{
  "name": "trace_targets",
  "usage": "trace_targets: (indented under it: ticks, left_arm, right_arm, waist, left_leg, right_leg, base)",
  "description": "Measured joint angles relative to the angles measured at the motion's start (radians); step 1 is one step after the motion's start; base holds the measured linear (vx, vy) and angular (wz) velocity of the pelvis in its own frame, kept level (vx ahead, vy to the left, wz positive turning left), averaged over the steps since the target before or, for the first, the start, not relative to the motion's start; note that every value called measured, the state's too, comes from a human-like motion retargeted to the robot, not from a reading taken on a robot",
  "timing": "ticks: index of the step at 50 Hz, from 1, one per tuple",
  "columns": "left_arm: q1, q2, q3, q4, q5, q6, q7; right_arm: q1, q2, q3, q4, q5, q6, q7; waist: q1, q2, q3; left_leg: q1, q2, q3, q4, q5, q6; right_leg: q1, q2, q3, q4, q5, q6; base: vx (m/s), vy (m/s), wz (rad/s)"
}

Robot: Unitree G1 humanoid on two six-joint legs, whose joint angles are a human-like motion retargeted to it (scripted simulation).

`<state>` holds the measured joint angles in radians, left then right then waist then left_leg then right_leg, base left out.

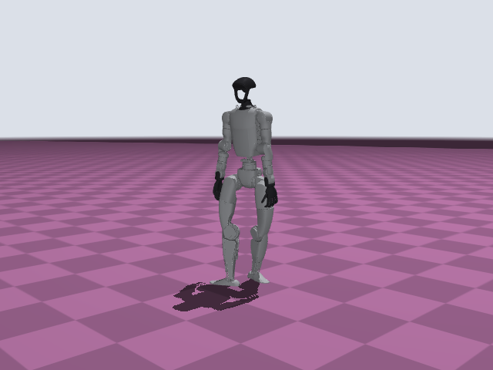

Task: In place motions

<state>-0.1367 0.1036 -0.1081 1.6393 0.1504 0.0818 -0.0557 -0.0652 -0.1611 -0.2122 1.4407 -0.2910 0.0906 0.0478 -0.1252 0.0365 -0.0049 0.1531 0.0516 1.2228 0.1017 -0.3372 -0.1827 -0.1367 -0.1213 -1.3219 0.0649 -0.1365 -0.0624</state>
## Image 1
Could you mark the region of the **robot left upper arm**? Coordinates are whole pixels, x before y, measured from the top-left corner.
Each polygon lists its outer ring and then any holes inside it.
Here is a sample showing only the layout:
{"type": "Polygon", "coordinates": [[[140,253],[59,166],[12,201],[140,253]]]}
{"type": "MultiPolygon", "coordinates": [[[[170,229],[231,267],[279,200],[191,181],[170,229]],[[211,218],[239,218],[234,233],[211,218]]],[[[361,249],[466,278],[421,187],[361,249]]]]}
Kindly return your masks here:
{"type": "Polygon", "coordinates": [[[257,122],[260,124],[260,136],[262,143],[257,146],[257,152],[261,155],[264,154],[263,146],[268,143],[271,147],[271,123],[273,121],[272,114],[266,111],[256,111],[257,122]]]}

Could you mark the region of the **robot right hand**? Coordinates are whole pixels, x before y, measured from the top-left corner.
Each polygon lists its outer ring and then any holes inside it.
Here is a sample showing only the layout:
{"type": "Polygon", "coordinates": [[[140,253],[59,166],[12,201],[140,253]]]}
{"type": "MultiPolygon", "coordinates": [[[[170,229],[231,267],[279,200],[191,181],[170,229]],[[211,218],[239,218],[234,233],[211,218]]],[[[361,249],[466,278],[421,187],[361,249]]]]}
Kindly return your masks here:
{"type": "Polygon", "coordinates": [[[215,180],[216,180],[216,182],[214,183],[213,194],[214,194],[216,200],[219,200],[220,199],[220,191],[221,191],[221,188],[223,185],[222,180],[224,180],[224,177],[220,178],[220,172],[219,171],[216,171],[215,180]]]}

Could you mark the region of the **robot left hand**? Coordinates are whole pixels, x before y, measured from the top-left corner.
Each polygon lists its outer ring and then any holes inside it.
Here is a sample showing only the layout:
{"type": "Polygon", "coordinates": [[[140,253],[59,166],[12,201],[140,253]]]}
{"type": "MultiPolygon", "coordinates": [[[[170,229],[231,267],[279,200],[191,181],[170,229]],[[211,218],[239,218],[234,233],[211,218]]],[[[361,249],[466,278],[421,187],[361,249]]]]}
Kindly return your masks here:
{"type": "Polygon", "coordinates": [[[265,187],[267,187],[267,189],[266,189],[266,194],[265,194],[264,198],[262,199],[261,203],[263,203],[265,201],[265,199],[267,198],[267,205],[264,207],[271,207],[278,202],[277,191],[274,188],[275,181],[272,184],[268,184],[268,179],[265,177],[264,183],[265,183],[265,187]]]}

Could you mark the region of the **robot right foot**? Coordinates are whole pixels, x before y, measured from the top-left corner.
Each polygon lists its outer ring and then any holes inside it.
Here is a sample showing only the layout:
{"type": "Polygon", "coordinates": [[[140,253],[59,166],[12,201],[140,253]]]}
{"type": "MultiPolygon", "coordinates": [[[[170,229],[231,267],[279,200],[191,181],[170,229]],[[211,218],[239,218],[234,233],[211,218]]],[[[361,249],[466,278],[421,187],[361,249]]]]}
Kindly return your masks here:
{"type": "MultiPolygon", "coordinates": [[[[230,281],[232,281],[230,279],[230,281]]],[[[230,281],[226,281],[226,277],[224,279],[221,279],[221,280],[216,280],[216,281],[210,281],[210,284],[217,284],[217,285],[227,285],[227,286],[240,286],[240,283],[238,280],[234,280],[232,282],[230,281]]]]}

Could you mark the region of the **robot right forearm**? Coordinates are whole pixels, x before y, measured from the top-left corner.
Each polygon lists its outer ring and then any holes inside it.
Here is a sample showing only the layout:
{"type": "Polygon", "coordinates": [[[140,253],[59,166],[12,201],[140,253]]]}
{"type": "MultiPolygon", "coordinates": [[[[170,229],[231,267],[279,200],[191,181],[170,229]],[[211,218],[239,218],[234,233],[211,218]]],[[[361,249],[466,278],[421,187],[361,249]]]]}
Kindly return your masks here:
{"type": "MultiPolygon", "coordinates": [[[[226,170],[226,163],[227,163],[227,158],[229,157],[228,152],[222,151],[218,147],[218,160],[217,160],[217,165],[216,165],[216,171],[220,172],[220,178],[225,177],[225,170],[226,170]]],[[[216,176],[216,172],[215,172],[216,176]]]]}

